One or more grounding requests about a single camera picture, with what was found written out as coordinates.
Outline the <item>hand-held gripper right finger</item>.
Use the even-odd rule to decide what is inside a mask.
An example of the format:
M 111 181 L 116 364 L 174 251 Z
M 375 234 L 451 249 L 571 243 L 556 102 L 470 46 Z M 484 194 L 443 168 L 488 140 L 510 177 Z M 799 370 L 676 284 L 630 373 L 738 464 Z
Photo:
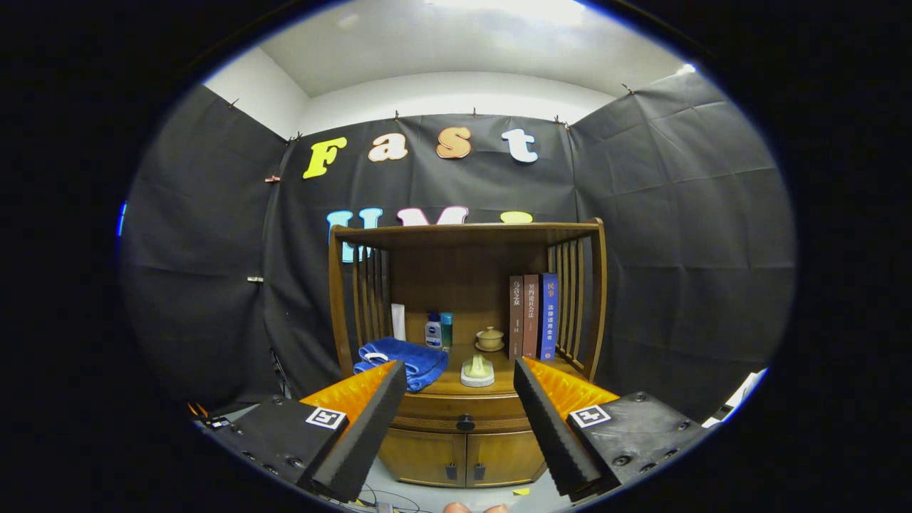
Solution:
M 711 433 L 651 393 L 618 396 L 530 358 L 512 380 L 558 493 L 574 502 L 644 480 Z

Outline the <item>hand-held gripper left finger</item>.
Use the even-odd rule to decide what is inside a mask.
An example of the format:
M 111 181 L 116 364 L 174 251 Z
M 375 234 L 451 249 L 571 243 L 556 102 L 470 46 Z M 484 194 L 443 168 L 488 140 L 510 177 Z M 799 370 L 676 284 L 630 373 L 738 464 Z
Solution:
M 390 361 L 302 400 L 274 396 L 234 421 L 204 417 L 202 431 L 261 473 L 351 502 L 406 389 L 404 362 Z

